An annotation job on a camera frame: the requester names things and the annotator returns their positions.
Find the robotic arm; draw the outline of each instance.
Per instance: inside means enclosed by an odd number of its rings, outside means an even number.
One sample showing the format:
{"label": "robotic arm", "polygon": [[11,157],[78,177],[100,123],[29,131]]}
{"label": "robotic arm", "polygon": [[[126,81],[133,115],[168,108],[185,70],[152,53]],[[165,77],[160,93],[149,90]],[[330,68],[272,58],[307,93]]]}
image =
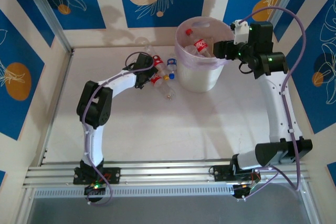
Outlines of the robotic arm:
{"label": "robotic arm", "polygon": [[75,168],[73,181],[75,185],[91,185],[101,181],[101,178],[92,167],[92,164],[101,174],[107,174],[109,176],[109,183],[118,183],[118,176],[112,175],[120,174],[120,169],[103,167],[102,135],[104,125],[110,118],[112,99],[128,88],[135,87],[142,89],[144,84],[149,82],[151,77],[158,71],[155,67],[150,68],[152,65],[152,57],[140,53],[135,63],[125,67],[116,76],[98,83],[88,81],[85,84],[77,106],[77,114],[81,121],[94,91],[102,84],[107,83],[99,90],[94,100],[90,103],[85,117],[86,125],[83,124],[84,133],[86,135],[85,152],[80,161],[80,167]]}
{"label": "robotic arm", "polygon": [[[215,43],[214,54],[221,59],[240,60],[241,65],[248,64],[254,73],[266,102],[270,143],[257,144],[254,151],[234,155],[229,168],[214,167],[214,173],[218,175],[215,179],[218,181],[223,181],[228,173],[239,177],[253,172],[256,167],[295,162],[291,134],[295,136],[300,158],[312,150],[311,140],[302,137],[295,119],[288,86],[283,91],[288,66],[283,53],[272,51],[273,25],[270,22],[256,22],[248,26],[247,22],[236,20],[230,27],[235,31],[235,40]],[[289,128],[287,109],[293,122],[292,129]]]}

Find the metal frame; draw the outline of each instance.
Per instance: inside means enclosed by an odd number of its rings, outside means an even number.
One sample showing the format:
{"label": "metal frame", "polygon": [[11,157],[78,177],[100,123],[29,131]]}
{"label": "metal frame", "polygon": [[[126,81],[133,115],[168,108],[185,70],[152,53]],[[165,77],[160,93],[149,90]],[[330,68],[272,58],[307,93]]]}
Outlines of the metal frame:
{"label": "metal frame", "polygon": [[51,9],[51,6],[48,4],[47,0],[34,0],[37,8],[43,15],[43,18],[48,23],[52,32],[57,36],[61,45],[67,52],[71,52],[71,45],[67,37],[64,34],[61,24],[59,23],[55,13]]}
{"label": "metal frame", "polygon": [[[155,161],[155,162],[105,162],[105,167],[120,167],[120,183],[113,185],[115,197],[177,196],[177,195],[228,195],[233,194],[232,185],[246,182],[215,182],[209,169],[214,165],[228,165],[228,159],[201,161]],[[28,169],[23,188],[26,190],[16,223],[25,223],[33,199],[84,197],[84,186],[74,185],[73,175],[77,163],[49,163]],[[281,169],[295,182],[295,165],[282,165]],[[261,182],[271,179],[273,170],[261,170]],[[301,195],[311,223],[321,223],[309,186],[309,174],[301,164]],[[287,183],[278,176],[273,183]]]}
{"label": "metal frame", "polygon": [[37,163],[38,166],[40,166],[43,163],[43,159],[45,157],[45,154],[47,153],[47,144],[48,144],[48,141],[49,141],[51,130],[53,128],[52,126],[53,126],[54,121],[55,121],[56,116],[57,116],[57,112],[58,112],[58,109],[59,109],[59,102],[60,102],[60,99],[61,99],[61,97],[63,95],[65,83],[66,83],[66,81],[68,79],[68,75],[69,75],[70,66],[71,66],[71,63],[72,63],[72,57],[74,55],[74,52],[75,52],[75,50],[73,49],[71,51],[70,56],[69,56],[68,62],[66,64],[66,66],[65,66],[64,76],[63,76],[61,88],[60,88],[60,91],[58,93],[58,97],[57,97],[57,100],[56,100],[53,116],[52,116],[51,121],[49,123],[46,136],[44,138],[44,142],[43,142],[43,146],[42,146],[42,151],[39,153],[39,158],[38,158],[38,163]]}

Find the plastic bottle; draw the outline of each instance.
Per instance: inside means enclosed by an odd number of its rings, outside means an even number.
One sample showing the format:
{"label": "plastic bottle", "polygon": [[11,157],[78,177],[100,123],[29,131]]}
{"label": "plastic bottle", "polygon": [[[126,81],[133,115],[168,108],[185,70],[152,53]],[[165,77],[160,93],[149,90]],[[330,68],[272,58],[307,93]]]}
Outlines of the plastic bottle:
{"label": "plastic bottle", "polygon": [[158,74],[162,76],[162,78],[166,81],[169,80],[169,72],[165,63],[163,63],[162,59],[159,55],[156,54],[154,48],[150,45],[145,46],[145,52],[153,57],[154,66],[158,69]]}
{"label": "plastic bottle", "polygon": [[213,58],[215,57],[213,53],[210,51],[209,46],[207,43],[197,34],[194,34],[194,32],[191,29],[188,29],[185,31],[185,33],[190,37],[192,43],[197,48],[198,52],[201,55],[204,55],[206,58]]}
{"label": "plastic bottle", "polygon": [[175,97],[175,91],[157,73],[151,78],[151,83],[167,100]]}
{"label": "plastic bottle", "polygon": [[184,50],[193,56],[205,58],[205,56],[200,55],[200,53],[197,51],[197,48],[194,45],[186,46]]}
{"label": "plastic bottle", "polygon": [[169,73],[169,79],[173,80],[175,78],[175,73],[177,70],[176,59],[174,58],[175,54],[170,54],[169,59],[167,60],[167,69]]}

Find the red bottle cap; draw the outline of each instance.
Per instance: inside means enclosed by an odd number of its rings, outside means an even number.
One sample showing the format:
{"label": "red bottle cap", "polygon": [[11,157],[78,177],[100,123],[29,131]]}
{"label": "red bottle cap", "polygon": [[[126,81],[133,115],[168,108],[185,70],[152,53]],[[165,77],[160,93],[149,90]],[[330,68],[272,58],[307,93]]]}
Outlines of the red bottle cap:
{"label": "red bottle cap", "polygon": [[193,31],[191,29],[188,29],[188,30],[185,31],[185,33],[189,36],[190,34],[193,33]]}

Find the orange circle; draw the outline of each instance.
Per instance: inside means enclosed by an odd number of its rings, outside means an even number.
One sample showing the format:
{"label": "orange circle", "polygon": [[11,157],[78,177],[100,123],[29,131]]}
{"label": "orange circle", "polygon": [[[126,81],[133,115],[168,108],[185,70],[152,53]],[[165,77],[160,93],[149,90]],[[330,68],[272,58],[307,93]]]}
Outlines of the orange circle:
{"label": "orange circle", "polygon": [[157,17],[161,18],[161,17],[163,17],[163,12],[162,11],[158,11],[156,13],[156,15],[157,15]]}
{"label": "orange circle", "polygon": [[[278,0],[260,0],[254,7],[253,12],[263,7],[274,6]],[[263,10],[252,16],[255,21],[266,21],[271,14],[271,10]]]}
{"label": "orange circle", "polygon": [[64,5],[64,4],[60,4],[58,7],[57,7],[58,11],[64,15],[68,15],[71,13],[71,10],[69,8],[69,6],[67,5]]}
{"label": "orange circle", "polygon": [[7,93],[17,101],[24,101],[28,98],[31,85],[29,69],[22,63],[12,63],[5,71]]}
{"label": "orange circle", "polygon": [[313,78],[311,78],[311,80],[316,87],[320,87],[323,84],[323,74],[316,72],[313,74]]}

